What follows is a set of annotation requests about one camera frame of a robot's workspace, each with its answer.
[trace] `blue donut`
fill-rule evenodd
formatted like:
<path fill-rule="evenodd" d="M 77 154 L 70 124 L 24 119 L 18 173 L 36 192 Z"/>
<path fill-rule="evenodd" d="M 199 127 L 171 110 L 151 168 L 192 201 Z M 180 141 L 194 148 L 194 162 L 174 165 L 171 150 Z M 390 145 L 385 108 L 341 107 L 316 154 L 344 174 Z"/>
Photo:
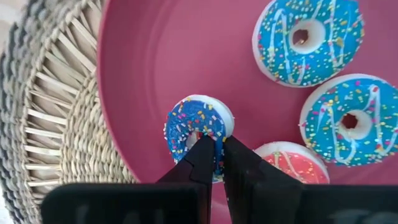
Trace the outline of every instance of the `blue donut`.
<path fill-rule="evenodd" d="M 294 33 L 308 39 L 293 43 Z M 281 85 L 314 86 L 352 61 L 363 41 L 355 0 L 275 0 L 261 14 L 252 47 L 261 71 Z"/>
<path fill-rule="evenodd" d="M 347 128 L 346 114 L 358 120 Z M 361 166 L 398 150 L 398 90 L 378 77 L 345 75 L 327 81 L 305 102 L 300 130 L 326 161 Z"/>
<path fill-rule="evenodd" d="M 215 141 L 214 182 L 222 180 L 223 143 L 232 135 L 233 116 L 217 99 L 203 95 L 186 97 L 167 115 L 164 134 L 170 153 L 178 163 L 189 151 L 187 140 L 193 133 L 210 136 Z"/>

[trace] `woven basket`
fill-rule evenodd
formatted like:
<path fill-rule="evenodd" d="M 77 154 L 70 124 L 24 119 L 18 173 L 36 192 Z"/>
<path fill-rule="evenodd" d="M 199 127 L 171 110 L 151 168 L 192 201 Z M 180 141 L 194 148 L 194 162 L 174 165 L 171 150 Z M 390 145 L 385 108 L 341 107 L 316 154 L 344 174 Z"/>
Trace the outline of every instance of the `woven basket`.
<path fill-rule="evenodd" d="M 60 184 L 134 182 L 98 98 L 102 7 L 100 0 L 33 1 L 11 30 L 1 58 L 0 171 L 16 223 L 40 223 L 42 199 Z"/>

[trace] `blue frosting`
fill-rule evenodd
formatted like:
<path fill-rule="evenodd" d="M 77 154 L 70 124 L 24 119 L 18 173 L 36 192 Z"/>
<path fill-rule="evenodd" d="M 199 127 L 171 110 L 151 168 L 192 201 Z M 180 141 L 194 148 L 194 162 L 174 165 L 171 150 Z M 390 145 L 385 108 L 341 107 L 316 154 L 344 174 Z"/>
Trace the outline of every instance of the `blue frosting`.
<path fill-rule="evenodd" d="M 188 152 L 187 138 L 194 131 L 209 135 L 215 140 L 216 165 L 213 181 L 221 181 L 223 142 L 226 140 L 224 121 L 212 105 L 187 98 L 168 114 L 165 124 L 165 138 L 176 163 Z"/>
<path fill-rule="evenodd" d="M 371 123 L 363 139 L 341 129 L 343 116 L 355 110 L 368 114 Z M 319 97 L 301 125 L 307 146 L 327 161 L 347 166 L 381 162 L 398 150 L 398 90 L 372 78 L 345 81 Z"/>
<path fill-rule="evenodd" d="M 316 51 L 299 54 L 290 48 L 289 32 L 299 21 L 311 18 L 325 26 L 325 40 Z M 259 30 L 259 60 L 278 82 L 312 86 L 329 79 L 352 61 L 363 36 L 363 20 L 354 0 L 276 0 Z"/>

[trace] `sprinkle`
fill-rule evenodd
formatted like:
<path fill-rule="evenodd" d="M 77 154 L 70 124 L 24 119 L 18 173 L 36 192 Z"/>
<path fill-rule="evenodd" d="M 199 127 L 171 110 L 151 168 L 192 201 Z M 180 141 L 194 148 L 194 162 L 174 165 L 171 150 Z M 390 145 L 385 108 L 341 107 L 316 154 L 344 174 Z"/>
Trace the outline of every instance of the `sprinkle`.
<path fill-rule="evenodd" d="M 337 46 L 339 46 L 339 47 L 344 46 L 344 41 L 343 41 L 343 39 L 342 39 L 341 37 L 337 37 L 337 39 L 336 39 L 336 44 L 337 44 Z"/>

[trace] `colorful sprinkles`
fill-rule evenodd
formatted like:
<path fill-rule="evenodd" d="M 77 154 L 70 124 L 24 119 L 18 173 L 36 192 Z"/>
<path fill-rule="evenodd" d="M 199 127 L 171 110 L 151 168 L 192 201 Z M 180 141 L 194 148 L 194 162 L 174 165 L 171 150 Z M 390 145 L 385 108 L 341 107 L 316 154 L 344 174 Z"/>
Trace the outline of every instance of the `colorful sprinkles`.
<path fill-rule="evenodd" d="M 346 166 L 378 163 L 394 155 L 398 150 L 398 90 L 376 77 L 348 79 L 333 89 L 319 97 L 300 124 L 307 146 L 326 161 Z M 355 110 L 368 114 L 372 122 L 362 139 L 352 138 L 341 128 L 344 115 Z"/>
<path fill-rule="evenodd" d="M 329 183 L 321 167 L 298 153 L 277 151 L 263 159 L 304 184 Z"/>
<path fill-rule="evenodd" d="M 337 74 L 352 61 L 364 37 L 363 18 L 353 0 L 274 0 L 260 19 L 256 60 L 275 81 L 288 85 L 313 86 Z M 314 52 L 300 54 L 289 44 L 289 31 L 309 19 L 325 26 L 326 38 Z"/>
<path fill-rule="evenodd" d="M 222 181 L 223 142 L 227 138 L 224 122 L 212 105 L 186 98 L 168 114 L 164 128 L 165 139 L 176 163 L 188 152 L 187 139 L 194 132 L 197 139 L 205 135 L 215 140 L 216 167 L 213 182 Z"/>

